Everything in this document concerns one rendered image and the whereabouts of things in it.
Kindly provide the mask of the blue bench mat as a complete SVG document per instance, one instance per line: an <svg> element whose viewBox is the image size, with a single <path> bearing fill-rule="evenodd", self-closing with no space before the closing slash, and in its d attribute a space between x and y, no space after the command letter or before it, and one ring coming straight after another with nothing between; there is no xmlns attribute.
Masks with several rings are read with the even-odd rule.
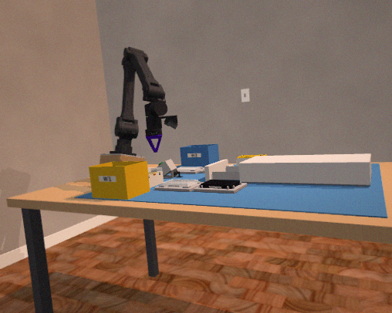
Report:
<svg viewBox="0 0 392 313"><path fill-rule="evenodd" d="M235 194L164 191L155 187L129 200L93 198L92 192L75 198L387 218L379 163L371 164L370 187L247 183Z"/></svg>

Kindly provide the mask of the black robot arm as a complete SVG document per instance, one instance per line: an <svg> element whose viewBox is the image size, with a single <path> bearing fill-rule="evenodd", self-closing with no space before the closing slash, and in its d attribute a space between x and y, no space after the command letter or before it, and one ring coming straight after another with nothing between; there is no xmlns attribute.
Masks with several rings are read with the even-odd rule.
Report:
<svg viewBox="0 0 392 313"><path fill-rule="evenodd" d="M139 53L140 52L140 53ZM143 54L142 54L143 53ZM153 130L162 129L161 119L164 124L174 129L177 128L177 116L163 116L167 113L165 91L153 77L148 65L148 56L144 51L135 48L125 48L123 51L123 102L120 117L117 117L115 125L115 136L118 136L115 151L110 154L126 154L136 156L132 153L131 140L136 139L139 131L138 120L133 117L133 95L135 72L140 79L143 90L143 101L151 102L145 104L146 116L152 117ZM143 57L143 58L142 58ZM146 60L146 61L145 61ZM127 62L128 61L128 62ZM125 123L127 122L127 123ZM126 133L127 132L127 133Z"/></svg>

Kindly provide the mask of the dark blue open-top bin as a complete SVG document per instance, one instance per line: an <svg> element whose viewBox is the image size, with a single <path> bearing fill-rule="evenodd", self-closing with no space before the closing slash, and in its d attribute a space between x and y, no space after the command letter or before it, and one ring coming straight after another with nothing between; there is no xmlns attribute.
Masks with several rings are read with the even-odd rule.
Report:
<svg viewBox="0 0 392 313"><path fill-rule="evenodd" d="M182 167L204 167L219 161L218 144L180 147Z"/></svg>

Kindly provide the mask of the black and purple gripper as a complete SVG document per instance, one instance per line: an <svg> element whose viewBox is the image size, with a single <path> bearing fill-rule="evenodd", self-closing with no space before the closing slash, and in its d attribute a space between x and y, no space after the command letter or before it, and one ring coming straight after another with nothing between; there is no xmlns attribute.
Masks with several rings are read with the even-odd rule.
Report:
<svg viewBox="0 0 392 313"><path fill-rule="evenodd" d="M154 153L158 151L160 142L161 142L161 137L162 137L162 129L154 129L153 130L153 122L152 122L152 117L158 117L158 116L149 116L146 117L146 124L147 124L147 129L145 130L146 133L146 138L148 143L150 144L152 150ZM155 148L151 139L158 139L157 142L157 147Z"/></svg>

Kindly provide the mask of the yellow bin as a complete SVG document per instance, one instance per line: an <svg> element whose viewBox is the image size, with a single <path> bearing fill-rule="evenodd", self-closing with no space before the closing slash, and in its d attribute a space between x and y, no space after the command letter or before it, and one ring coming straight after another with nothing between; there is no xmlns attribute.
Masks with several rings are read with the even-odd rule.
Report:
<svg viewBox="0 0 392 313"><path fill-rule="evenodd" d="M117 161L89 167L93 198L129 200L150 191L147 161Z"/></svg>

